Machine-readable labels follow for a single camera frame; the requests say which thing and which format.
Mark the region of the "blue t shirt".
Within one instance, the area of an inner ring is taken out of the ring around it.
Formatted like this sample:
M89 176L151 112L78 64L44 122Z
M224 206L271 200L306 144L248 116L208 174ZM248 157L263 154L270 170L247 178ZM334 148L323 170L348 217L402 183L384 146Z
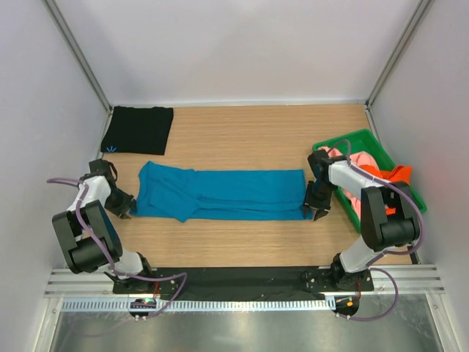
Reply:
M241 221L305 220L303 170L194 170L147 162L134 216Z

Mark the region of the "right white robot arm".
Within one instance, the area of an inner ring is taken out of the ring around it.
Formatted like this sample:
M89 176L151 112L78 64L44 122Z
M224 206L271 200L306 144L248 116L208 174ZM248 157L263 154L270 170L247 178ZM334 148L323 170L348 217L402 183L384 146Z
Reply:
M421 244L426 233L423 216L406 182L384 180L356 166L347 156L332 157L325 150L312 152L308 162L315 180L306 188L301 206L304 217L316 221L328 215L332 193L338 188L361 203L361 236L333 258L326 275L331 286L347 290L384 255L407 255L409 250L397 249Z

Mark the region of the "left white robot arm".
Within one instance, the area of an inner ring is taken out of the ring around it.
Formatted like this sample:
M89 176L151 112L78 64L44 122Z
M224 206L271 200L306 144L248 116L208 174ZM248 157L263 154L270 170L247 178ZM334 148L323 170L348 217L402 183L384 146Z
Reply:
M89 172L79 179L55 177L48 183L77 188L72 205L52 218L62 254L74 274L102 271L114 293L150 293L155 275L147 259L124 249L109 213L129 219L136 199L117 187L117 169L102 158L89 162Z

